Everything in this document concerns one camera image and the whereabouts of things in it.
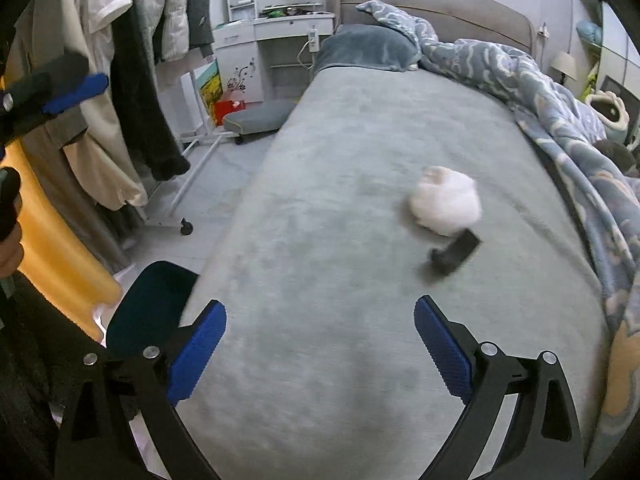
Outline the person's left hand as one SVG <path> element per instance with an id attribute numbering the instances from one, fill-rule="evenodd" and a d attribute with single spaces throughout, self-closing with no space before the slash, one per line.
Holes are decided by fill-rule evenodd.
<path id="1" fill-rule="evenodd" d="M 24 258 L 22 227 L 15 221 L 10 234 L 0 243 L 0 276 L 10 278 Z"/>

